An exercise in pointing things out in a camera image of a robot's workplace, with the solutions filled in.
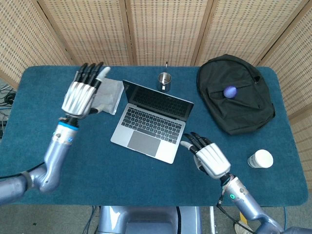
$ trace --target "laptop screen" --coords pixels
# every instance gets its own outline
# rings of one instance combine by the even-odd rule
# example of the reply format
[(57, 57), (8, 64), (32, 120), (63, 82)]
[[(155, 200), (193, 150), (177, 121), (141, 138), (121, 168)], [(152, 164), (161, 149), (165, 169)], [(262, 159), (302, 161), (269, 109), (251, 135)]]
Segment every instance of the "laptop screen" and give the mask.
[(140, 108), (184, 122), (193, 103), (123, 80), (128, 102)]

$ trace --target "purple ball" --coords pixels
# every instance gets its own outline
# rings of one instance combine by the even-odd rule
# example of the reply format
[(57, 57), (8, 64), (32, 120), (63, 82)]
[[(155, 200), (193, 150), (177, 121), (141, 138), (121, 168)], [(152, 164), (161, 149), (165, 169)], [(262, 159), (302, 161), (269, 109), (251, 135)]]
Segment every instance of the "purple ball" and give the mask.
[(228, 86), (223, 90), (223, 95), (226, 98), (234, 98), (237, 94), (237, 89), (235, 86)]

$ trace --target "blue carpet surface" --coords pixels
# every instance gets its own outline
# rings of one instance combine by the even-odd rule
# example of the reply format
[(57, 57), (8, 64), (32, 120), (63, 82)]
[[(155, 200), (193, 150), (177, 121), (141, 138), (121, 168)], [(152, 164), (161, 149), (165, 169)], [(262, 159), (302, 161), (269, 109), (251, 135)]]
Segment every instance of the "blue carpet surface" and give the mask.
[[(43, 156), (77, 66), (35, 66), (21, 79), (10, 119), (0, 145), (0, 175), (27, 170)], [(194, 131), (217, 143), (237, 175), (261, 206), (299, 205), (307, 200), (307, 184), (289, 126), (277, 76), (259, 67), (270, 89), (276, 117), (262, 129), (230, 136), (216, 125), (196, 89), (198, 67), (169, 67), (170, 95), (193, 102), (185, 132)], [(155, 88), (162, 67), (113, 66), (108, 78)], [(30, 190), (17, 203), (210, 206), (215, 205), (220, 182), (197, 170), (193, 156), (179, 147), (167, 164), (110, 142), (127, 104), (125, 94), (115, 116), (100, 113), (79, 122), (80, 130), (65, 160), (61, 185), (50, 194)], [(270, 151), (274, 164), (253, 169), (247, 158), (258, 149)], [(224, 205), (230, 205), (225, 199)]]

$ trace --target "stainless steel mug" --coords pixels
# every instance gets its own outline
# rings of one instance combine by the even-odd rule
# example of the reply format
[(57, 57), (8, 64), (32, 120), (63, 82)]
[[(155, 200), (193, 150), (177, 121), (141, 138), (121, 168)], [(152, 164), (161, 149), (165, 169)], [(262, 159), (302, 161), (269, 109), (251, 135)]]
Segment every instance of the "stainless steel mug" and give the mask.
[(158, 76), (158, 90), (161, 92), (168, 92), (171, 86), (171, 75), (167, 73), (168, 62), (166, 62), (166, 70)]

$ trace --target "floor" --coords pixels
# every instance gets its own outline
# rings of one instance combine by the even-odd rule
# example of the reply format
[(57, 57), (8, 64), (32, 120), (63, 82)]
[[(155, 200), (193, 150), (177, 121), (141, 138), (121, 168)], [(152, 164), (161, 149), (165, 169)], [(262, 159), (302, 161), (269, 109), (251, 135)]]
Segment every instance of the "floor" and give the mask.
[[(0, 80), (0, 88), (5, 83)], [(0, 110), (6, 115), (10, 110)], [(225, 207), (235, 219), (239, 212), (235, 207)], [(264, 208), (276, 221), (284, 226), (284, 208)], [(78, 234), (82, 233), (92, 208), (90, 206), (60, 205), (5, 205), (0, 207), (0, 234)], [(210, 233), (209, 207), (202, 207), (203, 234)], [(234, 234), (233, 223), (223, 213), (214, 209), (216, 231), (218, 234)], [(312, 229), (312, 195), (302, 206), (287, 207), (287, 227), (299, 226)], [(89, 233), (93, 234), (98, 225), (99, 213), (92, 219)], [(256, 230), (258, 222), (249, 222)]]

